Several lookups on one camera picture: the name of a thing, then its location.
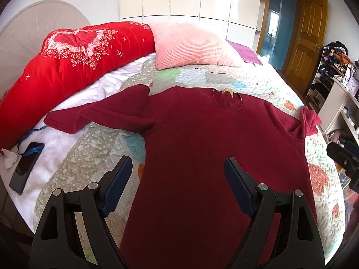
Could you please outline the pile of clothes on shelf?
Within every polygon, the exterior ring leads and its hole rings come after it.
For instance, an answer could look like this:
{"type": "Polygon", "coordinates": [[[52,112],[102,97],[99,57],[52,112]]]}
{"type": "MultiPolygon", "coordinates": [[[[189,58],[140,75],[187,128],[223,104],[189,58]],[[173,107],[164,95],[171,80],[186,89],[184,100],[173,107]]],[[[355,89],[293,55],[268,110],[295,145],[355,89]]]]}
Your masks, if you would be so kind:
{"type": "Polygon", "coordinates": [[[329,43],[322,48],[322,61],[342,74],[345,74],[353,63],[348,56],[347,47],[340,41],[329,43]]]}

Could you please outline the dark red knit sweater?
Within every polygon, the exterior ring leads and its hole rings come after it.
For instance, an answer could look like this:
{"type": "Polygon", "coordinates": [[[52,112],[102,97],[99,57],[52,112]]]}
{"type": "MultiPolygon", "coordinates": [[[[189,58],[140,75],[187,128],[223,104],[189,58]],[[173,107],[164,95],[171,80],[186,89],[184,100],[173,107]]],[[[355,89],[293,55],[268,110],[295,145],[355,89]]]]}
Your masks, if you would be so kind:
{"type": "Polygon", "coordinates": [[[145,85],[53,111],[45,124],[74,134],[90,122],[140,134],[145,164],[120,243],[130,268],[225,268],[249,217],[225,178],[233,157],[272,190],[300,189],[315,207],[305,137],[318,116],[294,118],[270,102],[214,89],[145,85]]]}

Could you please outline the pink striped pillow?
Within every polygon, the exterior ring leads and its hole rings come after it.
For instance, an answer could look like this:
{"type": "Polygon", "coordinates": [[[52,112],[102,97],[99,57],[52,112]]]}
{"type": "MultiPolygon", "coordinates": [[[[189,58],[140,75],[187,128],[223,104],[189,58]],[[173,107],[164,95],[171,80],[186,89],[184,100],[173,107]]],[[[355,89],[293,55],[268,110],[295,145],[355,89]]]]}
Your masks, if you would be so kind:
{"type": "Polygon", "coordinates": [[[242,67],[244,60],[225,39],[196,24],[150,22],[158,70],[190,64],[242,67]]]}

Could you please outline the purple cloth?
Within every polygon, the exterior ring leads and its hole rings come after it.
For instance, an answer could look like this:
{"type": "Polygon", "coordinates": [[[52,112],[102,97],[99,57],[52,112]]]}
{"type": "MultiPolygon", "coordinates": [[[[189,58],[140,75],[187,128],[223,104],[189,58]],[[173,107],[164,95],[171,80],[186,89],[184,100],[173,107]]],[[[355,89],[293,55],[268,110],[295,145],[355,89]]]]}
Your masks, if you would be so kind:
{"type": "Polygon", "coordinates": [[[229,40],[226,41],[239,53],[244,62],[262,65],[261,60],[259,60],[257,54],[251,48],[229,40]]]}

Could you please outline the brown wooden door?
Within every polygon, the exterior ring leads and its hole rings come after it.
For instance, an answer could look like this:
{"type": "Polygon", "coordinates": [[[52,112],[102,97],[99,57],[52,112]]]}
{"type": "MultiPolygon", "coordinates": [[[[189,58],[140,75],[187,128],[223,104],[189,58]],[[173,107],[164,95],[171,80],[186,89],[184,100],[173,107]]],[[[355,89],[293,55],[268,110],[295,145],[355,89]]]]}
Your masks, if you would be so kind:
{"type": "Polygon", "coordinates": [[[290,60],[285,72],[300,93],[313,81],[320,50],[324,45],[328,0],[301,0],[301,16],[290,60]]]}

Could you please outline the purple desk clock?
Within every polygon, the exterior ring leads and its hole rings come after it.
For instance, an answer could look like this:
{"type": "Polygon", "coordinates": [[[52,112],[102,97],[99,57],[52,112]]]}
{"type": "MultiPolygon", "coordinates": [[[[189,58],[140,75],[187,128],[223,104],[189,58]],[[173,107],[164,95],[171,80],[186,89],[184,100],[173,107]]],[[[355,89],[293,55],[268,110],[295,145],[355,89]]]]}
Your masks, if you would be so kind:
{"type": "Polygon", "coordinates": [[[359,82],[354,76],[351,76],[348,80],[348,83],[346,84],[346,89],[352,96],[356,97],[359,90],[359,82]]]}

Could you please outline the round white headboard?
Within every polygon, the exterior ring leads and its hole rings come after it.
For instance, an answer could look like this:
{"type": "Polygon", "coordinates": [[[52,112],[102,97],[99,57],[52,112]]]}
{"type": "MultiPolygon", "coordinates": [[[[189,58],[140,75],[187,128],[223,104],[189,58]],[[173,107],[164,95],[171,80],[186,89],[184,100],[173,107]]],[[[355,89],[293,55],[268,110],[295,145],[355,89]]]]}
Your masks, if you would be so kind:
{"type": "Polygon", "coordinates": [[[73,5],[44,0],[18,12],[1,30],[1,95],[21,76],[41,50],[45,37],[59,28],[81,28],[90,23],[73,5]]]}

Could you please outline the teal inner door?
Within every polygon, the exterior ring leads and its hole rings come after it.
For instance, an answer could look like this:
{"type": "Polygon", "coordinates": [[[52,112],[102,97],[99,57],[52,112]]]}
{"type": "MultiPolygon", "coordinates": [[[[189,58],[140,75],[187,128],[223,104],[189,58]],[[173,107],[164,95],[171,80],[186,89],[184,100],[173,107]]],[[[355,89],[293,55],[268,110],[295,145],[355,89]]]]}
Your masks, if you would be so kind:
{"type": "Polygon", "coordinates": [[[297,0],[269,0],[260,56],[282,70],[295,26],[297,0]]]}

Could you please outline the white wardrobe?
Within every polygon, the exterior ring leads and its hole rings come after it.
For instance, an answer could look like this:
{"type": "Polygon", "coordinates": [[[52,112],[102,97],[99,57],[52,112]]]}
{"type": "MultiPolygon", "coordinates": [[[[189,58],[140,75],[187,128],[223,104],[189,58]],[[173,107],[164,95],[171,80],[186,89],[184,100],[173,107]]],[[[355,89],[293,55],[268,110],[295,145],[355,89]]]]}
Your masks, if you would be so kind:
{"type": "Polygon", "coordinates": [[[229,41],[257,49],[263,0],[119,0],[123,21],[199,24],[229,41]]]}

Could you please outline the red floral quilt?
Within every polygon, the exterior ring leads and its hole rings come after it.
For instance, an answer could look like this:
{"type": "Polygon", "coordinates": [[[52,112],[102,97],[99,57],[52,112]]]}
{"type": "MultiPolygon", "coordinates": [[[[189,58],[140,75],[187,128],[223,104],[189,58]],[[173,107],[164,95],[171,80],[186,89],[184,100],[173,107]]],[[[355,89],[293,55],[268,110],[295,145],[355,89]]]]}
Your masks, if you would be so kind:
{"type": "Polygon", "coordinates": [[[150,27],[134,21],[50,32],[1,99],[1,147],[14,147],[53,108],[104,74],[154,51],[150,27]]]}

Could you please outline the white bed sheet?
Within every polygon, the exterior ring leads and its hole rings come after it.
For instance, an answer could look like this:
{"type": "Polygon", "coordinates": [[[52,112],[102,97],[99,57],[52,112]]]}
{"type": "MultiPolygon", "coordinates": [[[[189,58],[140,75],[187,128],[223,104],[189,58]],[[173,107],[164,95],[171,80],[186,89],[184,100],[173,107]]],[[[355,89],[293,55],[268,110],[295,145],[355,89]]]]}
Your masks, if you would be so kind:
{"type": "MultiPolygon", "coordinates": [[[[125,65],[124,67],[105,74],[95,83],[69,97],[54,109],[67,109],[92,103],[117,93],[125,80],[140,72],[143,63],[154,57],[155,54],[149,54],[125,65]]],[[[29,143],[44,143],[44,149],[28,177],[22,195],[19,195],[9,187],[16,165],[12,166],[10,169],[5,168],[4,156],[1,156],[1,180],[13,205],[15,206],[15,210],[10,214],[20,215],[20,221],[25,223],[25,227],[29,229],[30,232],[35,231],[33,221],[35,220],[35,203],[39,193],[49,179],[54,175],[56,170],[58,170],[61,162],[82,134],[82,130],[74,135],[71,135],[60,132],[56,129],[45,128],[43,130],[35,131],[21,143],[21,151],[24,151],[29,143]]]]}

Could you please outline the black smartphone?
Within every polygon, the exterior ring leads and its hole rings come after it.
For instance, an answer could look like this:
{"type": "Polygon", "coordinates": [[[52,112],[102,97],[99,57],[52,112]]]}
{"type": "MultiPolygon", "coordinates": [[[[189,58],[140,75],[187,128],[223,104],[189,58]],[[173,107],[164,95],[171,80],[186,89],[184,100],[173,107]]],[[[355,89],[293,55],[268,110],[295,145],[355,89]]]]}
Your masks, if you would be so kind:
{"type": "Polygon", "coordinates": [[[32,142],[22,154],[9,183],[9,186],[19,195],[22,195],[28,177],[43,149],[44,143],[32,142]]]}

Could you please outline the white shelf unit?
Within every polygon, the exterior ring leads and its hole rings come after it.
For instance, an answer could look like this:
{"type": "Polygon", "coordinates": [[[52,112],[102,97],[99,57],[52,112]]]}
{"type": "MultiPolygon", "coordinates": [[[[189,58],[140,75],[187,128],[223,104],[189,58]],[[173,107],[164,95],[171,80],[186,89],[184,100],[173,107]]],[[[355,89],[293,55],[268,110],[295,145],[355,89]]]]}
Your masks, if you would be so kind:
{"type": "Polygon", "coordinates": [[[354,97],[346,89],[351,76],[358,81],[358,61],[342,74],[322,61],[321,51],[305,100],[322,121],[319,129],[327,143],[350,140],[358,144],[358,92],[354,97]]]}

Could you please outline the crumpled white tissue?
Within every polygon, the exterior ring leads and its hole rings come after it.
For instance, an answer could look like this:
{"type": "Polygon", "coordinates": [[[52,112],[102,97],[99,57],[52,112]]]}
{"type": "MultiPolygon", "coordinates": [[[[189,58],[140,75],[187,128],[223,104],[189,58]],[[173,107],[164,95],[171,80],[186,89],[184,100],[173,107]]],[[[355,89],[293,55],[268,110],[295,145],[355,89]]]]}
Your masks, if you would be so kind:
{"type": "Polygon", "coordinates": [[[2,148],[1,152],[4,155],[4,166],[7,169],[10,169],[17,161],[17,155],[16,153],[9,151],[7,149],[2,148]]]}

